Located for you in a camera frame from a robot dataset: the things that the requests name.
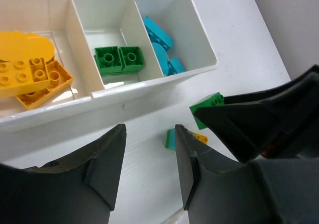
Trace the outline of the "green long lego brick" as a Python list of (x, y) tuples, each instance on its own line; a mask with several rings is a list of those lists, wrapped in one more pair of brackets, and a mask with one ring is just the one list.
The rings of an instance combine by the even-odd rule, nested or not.
[(109, 77), (109, 76), (121, 76), (121, 75), (135, 75), (138, 72), (117, 72), (117, 73), (100, 73), (101, 77)]

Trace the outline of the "blue rounded lego piece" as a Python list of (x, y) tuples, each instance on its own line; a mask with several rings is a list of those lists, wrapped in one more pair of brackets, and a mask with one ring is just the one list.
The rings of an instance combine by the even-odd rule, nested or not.
[(164, 76), (167, 76), (169, 72), (167, 53), (165, 49), (158, 43), (152, 42), (152, 46), (158, 59), (162, 73)]

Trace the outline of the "yellow long lego brick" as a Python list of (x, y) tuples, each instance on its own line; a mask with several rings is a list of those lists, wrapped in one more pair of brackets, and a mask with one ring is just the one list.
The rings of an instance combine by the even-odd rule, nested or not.
[(60, 64), (53, 60), (46, 65), (48, 69), (49, 86), (43, 90), (15, 96), (15, 98), (27, 109), (32, 110), (41, 107), (44, 103), (54, 98), (60, 92), (68, 88), (73, 77)]

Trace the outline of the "blue lego brick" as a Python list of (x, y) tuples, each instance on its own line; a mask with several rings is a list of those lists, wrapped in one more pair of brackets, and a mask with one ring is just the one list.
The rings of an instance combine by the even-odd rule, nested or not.
[(160, 26), (158, 26), (151, 18), (146, 16), (143, 19), (143, 23), (151, 42), (161, 45), (165, 51), (168, 51), (173, 46), (173, 38)]

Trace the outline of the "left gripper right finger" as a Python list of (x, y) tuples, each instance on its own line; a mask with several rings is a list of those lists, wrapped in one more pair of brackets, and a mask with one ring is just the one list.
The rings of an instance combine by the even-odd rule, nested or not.
[(319, 161), (234, 161), (175, 126), (183, 208), (191, 224), (316, 224)]

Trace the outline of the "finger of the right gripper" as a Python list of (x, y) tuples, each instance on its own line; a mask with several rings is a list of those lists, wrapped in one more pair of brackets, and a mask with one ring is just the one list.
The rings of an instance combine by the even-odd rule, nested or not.
[(265, 91), (225, 97), (198, 116), (242, 163), (319, 156), (319, 67)]

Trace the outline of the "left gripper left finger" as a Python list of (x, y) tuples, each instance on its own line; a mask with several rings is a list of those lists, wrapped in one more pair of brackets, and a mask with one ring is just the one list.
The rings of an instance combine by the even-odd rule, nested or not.
[(115, 208), (127, 129), (100, 138), (41, 167), (0, 167), (3, 224), (106, 224)]

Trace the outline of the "large yellow lego brick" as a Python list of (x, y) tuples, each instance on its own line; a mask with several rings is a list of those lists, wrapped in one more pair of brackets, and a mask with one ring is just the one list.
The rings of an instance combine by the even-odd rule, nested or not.
[(0, 64), (0, 96), (8, 98), (47, 88), (48, 69), (43, 58), (16, 60)]

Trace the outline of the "yellow rounded lego piece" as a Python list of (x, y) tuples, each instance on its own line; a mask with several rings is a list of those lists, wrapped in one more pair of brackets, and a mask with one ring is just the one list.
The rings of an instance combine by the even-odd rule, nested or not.
[(2, 61), (43, 58), (48, 63), (54, 59), (54, 56), (53, 43), (42, 35), (17, 30), (0, 33), (0, 59)]

